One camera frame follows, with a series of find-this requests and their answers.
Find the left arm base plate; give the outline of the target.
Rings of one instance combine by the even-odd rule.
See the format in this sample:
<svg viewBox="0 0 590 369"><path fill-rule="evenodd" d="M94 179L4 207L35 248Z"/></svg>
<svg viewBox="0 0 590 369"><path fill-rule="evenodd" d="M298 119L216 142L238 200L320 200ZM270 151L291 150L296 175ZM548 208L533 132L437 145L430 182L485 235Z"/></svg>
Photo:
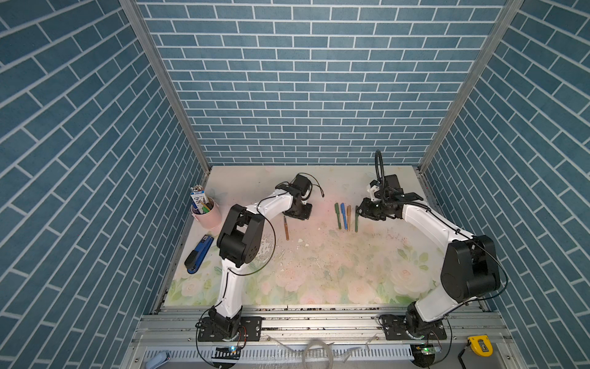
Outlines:
<svg viewBox="0 0 590 369"><path fill-rule="evenodd" d="M233 341L238 335L246 343L259 341L261 338L263 318L238 314L234 318L226 318L218 313L212 318L209 313L195 324L198 330L198 341L221 342Z"/></svg>

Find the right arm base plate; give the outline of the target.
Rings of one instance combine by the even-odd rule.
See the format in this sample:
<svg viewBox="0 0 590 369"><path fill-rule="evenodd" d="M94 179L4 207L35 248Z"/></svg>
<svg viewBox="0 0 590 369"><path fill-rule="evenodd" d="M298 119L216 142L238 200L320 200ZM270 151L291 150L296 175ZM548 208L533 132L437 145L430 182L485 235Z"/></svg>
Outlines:
<svg viewBox="0 0 590 369"><path fill-rule="evenodd" d="M447 339L443 321L424 322L410 315L381 315L377 319L387 341Z"/></svg>

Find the light green pen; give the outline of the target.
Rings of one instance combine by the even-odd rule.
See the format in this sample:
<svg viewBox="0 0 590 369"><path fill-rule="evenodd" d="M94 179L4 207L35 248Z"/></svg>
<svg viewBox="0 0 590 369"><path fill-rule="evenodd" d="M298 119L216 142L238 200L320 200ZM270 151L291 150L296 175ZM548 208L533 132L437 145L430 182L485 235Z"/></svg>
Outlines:
<svg viewBox="0 0 590 369"><path fill-rule="evenodd" d="M342 223L341 223L341 219L340 219L340 205L339 205L339 203L335 203L334 204L334 208L335 208L336 220L337 220L338 228L339 229L342 229Z"/></svg>

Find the yellow tape measure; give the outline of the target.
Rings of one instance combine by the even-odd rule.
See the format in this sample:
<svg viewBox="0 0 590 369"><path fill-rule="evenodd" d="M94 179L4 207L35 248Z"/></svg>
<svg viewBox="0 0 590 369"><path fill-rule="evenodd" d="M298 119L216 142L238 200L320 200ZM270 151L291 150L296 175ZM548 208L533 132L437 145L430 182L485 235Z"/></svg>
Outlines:
<svg viewBox="0 0 590 369"><path fill-rule="evenodd" d="M488 335L470 336L468 343L472 352L477 356L489 358L493 355L493 345Z"/></svg>

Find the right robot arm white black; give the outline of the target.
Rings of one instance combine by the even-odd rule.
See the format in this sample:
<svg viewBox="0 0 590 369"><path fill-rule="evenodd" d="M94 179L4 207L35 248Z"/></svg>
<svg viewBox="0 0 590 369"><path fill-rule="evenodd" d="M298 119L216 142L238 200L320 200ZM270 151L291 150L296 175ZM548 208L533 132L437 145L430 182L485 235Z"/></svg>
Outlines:
<svg viewBox="0 0 590 369"><path fill-rule="evenodd" d="M356 213L373 221L400 219L412 224L445 252L440 283L406 312L406 333L421 339L448 313L501 289L501 265L494 241L453 224L411 192L405 193L396 175L378 175L367 187Z"/></svg>

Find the box in pen cup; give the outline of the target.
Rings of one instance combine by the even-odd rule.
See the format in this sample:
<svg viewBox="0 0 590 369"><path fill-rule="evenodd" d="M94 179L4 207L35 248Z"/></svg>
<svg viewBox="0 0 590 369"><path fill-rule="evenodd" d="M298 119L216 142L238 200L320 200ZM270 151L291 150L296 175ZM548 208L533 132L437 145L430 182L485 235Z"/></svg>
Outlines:
<svg viewBox="0 0 590 369"><path fill-rule="evenodd" d="M198 214L203 215L210 211L209 200L202 186L196 185L191 188L191 199Z"/></svg>

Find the aluminium rail frame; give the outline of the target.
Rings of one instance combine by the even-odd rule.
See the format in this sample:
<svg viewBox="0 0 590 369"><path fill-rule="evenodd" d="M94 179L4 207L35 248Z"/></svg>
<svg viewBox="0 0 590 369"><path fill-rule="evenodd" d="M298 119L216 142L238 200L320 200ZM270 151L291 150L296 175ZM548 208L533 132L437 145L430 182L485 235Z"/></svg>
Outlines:
<svg viewBox="0 0 590 369"><path fill-rule="evenodd" d="M496 312L461 308L442 320L447 339L387 341L381 315L393 307L247 307L263 318L259 341L198 341L197 308L166 308L142 317L124 353L124 368L523 368L513 335ZM493 355L482 358L468 337L488 335Z"/></svg>

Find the blue stapler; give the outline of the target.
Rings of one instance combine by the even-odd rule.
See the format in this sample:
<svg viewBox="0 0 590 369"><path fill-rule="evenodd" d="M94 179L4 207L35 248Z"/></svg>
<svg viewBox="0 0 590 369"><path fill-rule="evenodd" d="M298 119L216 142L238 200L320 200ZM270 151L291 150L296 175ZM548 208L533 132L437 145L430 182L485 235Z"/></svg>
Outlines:
<svg viewBox="0 0 590 369"><path fill-rule="evenodd" d="M207 253L212 246L214 237L211 235L204 235L203 238L198 242L197 246L189 253L184 261L184 267L187 269L189 275L193 275L198 272Z"/></svg>

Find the pink pen holder cup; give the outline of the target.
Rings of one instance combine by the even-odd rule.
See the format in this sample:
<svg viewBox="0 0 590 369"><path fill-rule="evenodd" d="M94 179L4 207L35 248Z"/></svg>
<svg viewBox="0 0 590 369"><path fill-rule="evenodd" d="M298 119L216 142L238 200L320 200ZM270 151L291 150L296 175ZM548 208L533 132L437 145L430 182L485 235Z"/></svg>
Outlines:
<svg viewBox="0 0 590 369"><path fill-rule="evenodd" d="M213 199L209 199L207 204L193 203L191 213L195 220L205 229L216 228L222 222L221 212Z"/></svg>

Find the brown pen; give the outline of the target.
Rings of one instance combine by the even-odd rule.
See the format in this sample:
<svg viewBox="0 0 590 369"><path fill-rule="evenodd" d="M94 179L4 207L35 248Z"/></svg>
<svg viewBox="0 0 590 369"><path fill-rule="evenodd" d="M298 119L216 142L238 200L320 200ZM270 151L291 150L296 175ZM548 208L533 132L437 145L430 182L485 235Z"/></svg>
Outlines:
<svg viewBox="0 0 590 369"><path fill-rule="evenodd" d="M351 209L351 205L349 204L347 206L347 229L349 232L351 232L352 230L352 223L353 223L353 218L352 218L352 209Z"/></svg>
<svg viewBox="0 0 590 369"><path fill-rule="evenodd" d="M285 215L284 215L284 230L285 230L285 238L287 241L289 241L290 240L289 227L288 227L287 217Z"/></svg>

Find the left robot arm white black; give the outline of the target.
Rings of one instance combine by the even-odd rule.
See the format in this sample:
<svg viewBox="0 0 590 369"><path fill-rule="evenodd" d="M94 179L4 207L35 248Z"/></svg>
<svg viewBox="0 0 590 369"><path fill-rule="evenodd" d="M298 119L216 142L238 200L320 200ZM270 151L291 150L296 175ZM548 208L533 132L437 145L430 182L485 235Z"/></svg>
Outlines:
<svg viewBox="0 0 590 369"><path fill-rule="evenodd" d="M207 312L214 333L222 339L230 340L241 332L242 289L245 278L253 275L246 268L258 255L264 226L272 225L270 220L278 215L309 219L313 206L308 200L316 184L313 175L298 173L291 181L277 184L271 195L229 209L217 240L222 264L218 300Z"/></svg>

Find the blue pen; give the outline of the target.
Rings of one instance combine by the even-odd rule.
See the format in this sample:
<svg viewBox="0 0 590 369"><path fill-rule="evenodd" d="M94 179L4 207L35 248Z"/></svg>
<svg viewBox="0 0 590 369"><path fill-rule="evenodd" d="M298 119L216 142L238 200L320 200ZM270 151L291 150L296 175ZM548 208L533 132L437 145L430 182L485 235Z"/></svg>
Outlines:
<svg viewBox="0 0 590 369"><path fill-rule="evenodd" d="M344 225L344 229L348 230L348 215L347 215L347 206L344 203L340 204L340 212L342 215L342 220L343 220L343 225Z"/></svg>

